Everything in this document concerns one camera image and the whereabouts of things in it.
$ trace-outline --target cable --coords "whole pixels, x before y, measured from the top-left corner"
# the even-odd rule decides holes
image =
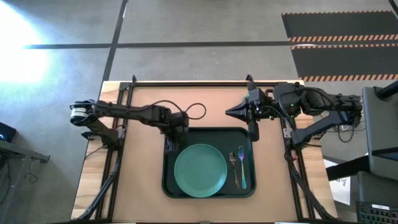
[[[264,106],[264,107],[273,109],[284,121],[286,121],[286,123],[290,126],[290,128],[293,129],[289,121],[287,121],[287,119],[284,116],[282,116],[282,114],[277,109],[273,108],[272,106]]]
[[[93,153],[97,152],[98,150],[100,150],[100,149],[102,149],[102,148],[104,148],[104,145],[102,145],[101,147],[95,149],[95,150],[92,151],[91,153],[87,154],[86,157],[85,157],[85,160],[87,159],[87,157],[89,157],[90,155],[92,155]]]
[[[353,129],[353,130],[354,130],[354,131],[364,131],[364,130],[366,130],[366,128],[359,129],[359,130]],[[340,131],[340,133],[349,132],[349,131],[352,131],[352,129],[346,130],[346,131]],[[327,132],[328,132],[328,133],[337,133],[338,131],[327,131]]]
[[[280,96],[280,98],[279,98],[279,101],[278,101],[278,104],[279,104],[279,107],[280,107],[280,109],[282,110],[282,112],[286,115],[286,117],[285,117],[285,116],[282,116],[282,117],[285,118],[285,121],[289,124],[289,126],[290,126],[293,130],[296,130],[296,126],[294,125],[293,121],[290,119],[289,115],[288,115],[287,112],[286,112],[285,107],[284,107],[283,104],[282,104],[282,96],[284,96],[284,95],[286,95],[286,94],[289,94],[289,93],[294,93],[294,92],[296,92],[296,90],[295,90],[295,91],[290,91],[290,92],[281,94],[281,96]]]
[[[348,130],[348,125],[347,125],[347,128],[346,128],[346,129],[344,128],[344,125],[341,125],[341,130],[342,130],[342,131],[347,131],[347,130]]]
[[[37,160],[37,159],[32,158],[32,160],[30,161],[30,164],[29,164],[29,172],[25,174],[25,177],[26,177],[26,176],[29,176],[29,177],[33,177],[33,178],[34,178],[34,180],[32,180],[31,178],[29,178],[29,182],[30,182],[31,184],[36,183],[36,182],[38,181],[38,179],[39,179],[36,175],[34,175],[34,174],[32,173],[32,169],[31,169],[32,163],[33,163],[34,161],[36,161],[36,160]]]
[[[126,125],[124,125],[124,124],[117,125],[117,126],[116,126],[116,129],[117,129],[118,127],[123,127],[123,129],[126,129]]]
[[[200,105],[200,106],[202,106],[203,109],[205,109],[204,114],[203,114],[202,116],[198,117],[198,118],[190,118],[190,117],[188,117],[188,118],[189,118],[189,119],[202,119],[202,118],[206,115],[206,113],[207,113],[206,106],[205,106],[203,103],[194,103],[194,104],[192,104],[191,106],[189,106],[189,107],[185,110],[185,113],[187,113],[188,110],[189,110],[192,106],[195,106],[195,105]]]
[[[1,199],[1,201],[0,201],[0,205],[3,203],[3,201],[6,199],[6,197],[7,197],[7,194],[8,194],[8,192],[10,191],[10,188],[11,188],[11,175],[10,175],[10,159],[7,159],[7,169],[8,169],[8,171],[7,171],[7,173],[8,173],[8,175],[7,175],[7,178],[8,178],[8,188],[7,188],[7,191],[6,191],[6,194],[3,196],[3,198]]]
[[[320,146],[320,145],[314,145],[314,144],[308,144],[308,143],[305,143],[305,145],[306,145],[306,146],[313,146],[313,147],[322,147],[322,146]]]
[[[286,150],[285,154],[284,154],[284,158],[287,162],[293,162],[294,160],[296,160],[298,158],[298,156],[292,157],[291,155],[288,154],[288,152],[289,152],[289,150]]]
[[[352,140],[352,138],[354,137],[354,129],[351,131],[351,136],[349,137],[348,140],[343,140],[341,138],[341,136],[340,136],[340,127],[337,129],[337,135],[338,135],[338,138],[340,139],[340,141],[342,141],[344,143],[350,142]]]

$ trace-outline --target green plate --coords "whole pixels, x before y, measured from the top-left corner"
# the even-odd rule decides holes
[[[217,193],[227,174],[223,155],[213,146],[194,144],[184,149],[174,165],[174,177],[186,194],[203,198]]]

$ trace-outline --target fork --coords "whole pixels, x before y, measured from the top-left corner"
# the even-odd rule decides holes
[[[236,185],[236,188],[238,188],[239,189],[239,181],[238,181],[238,176],[236,175],[236,169],[235,169],[235,162],[236,162],[236,155],[235,155],[235,153],[233,153],[233,152],[230,152],[229,153],[229,161],[230,161],[230,163],[231,163],[231,165],[232,165],[232,168],[234,169],[234,177],[235,177],[235,185]]]
[[[238,156],[239,156],[239,159],[241,160],[241,164],[242,164],[242,188],[246,189],[246,180],[244,179],[244,169],[243,169],[243,158],[244,158],[243,146],[239,146]]]

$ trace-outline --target green tray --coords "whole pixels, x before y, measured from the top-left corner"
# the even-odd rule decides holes
[[[227,177],[220,190],[210,198],[236,198],[249,197],[256,189],[256,173],[254,170],[254,158],[252,142],[249,133],[244,128],[189,128],[185,145],[182,150],[194,144],[208,144],[215,147],[223,155],[227,163]],[[242,188],[242,170],[239,158],[235,163],[236,175],[240,188],[235,186],[234,172],[229,162],[229,153],[234,152],[238,156],[238,146],[244,147],[243,166],[245,171],[247,188]],[[182,152],[168,152],[164,154],[162,188],[165,194],[172,198],[193,198],[184,193],[177,185],[174,177],[174,164],[178,155]]]

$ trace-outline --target concrete floor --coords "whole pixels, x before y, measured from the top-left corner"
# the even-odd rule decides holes
[[[110,43],[122,0],[0,2],[0,121],[15,142],[50,154],[32,166],[39,181],[18,189],[13,223],[70,218],[87,142],[69,123],[68,105],[98,97],[108,49],[16,50],[23,44]],[[125,42],[287,40],[282,12],[391,10],[387,0],[130,0],[119,39]],[[118,49],[110,80],[297,79],[288,47]],[[329,93],[361,94],[391,81],[307,83]],[[365,132],[343,144],[328,133],[323,154],[342,160],[366,152]]]

